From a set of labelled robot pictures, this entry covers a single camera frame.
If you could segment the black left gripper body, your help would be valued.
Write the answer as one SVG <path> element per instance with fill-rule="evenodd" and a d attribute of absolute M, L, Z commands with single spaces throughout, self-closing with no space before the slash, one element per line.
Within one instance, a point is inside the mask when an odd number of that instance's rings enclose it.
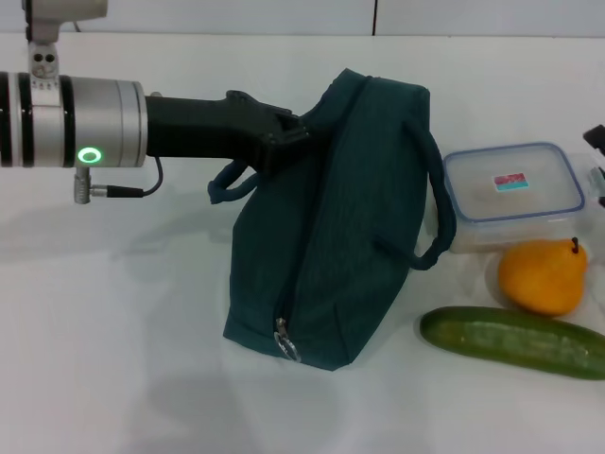
<path fill-rule="evenodd" d="M 273 107 L 229 91 L 220 100 L 148 96 L 147 156 L 241 161 L 266 172 L 282 147 Z"/>

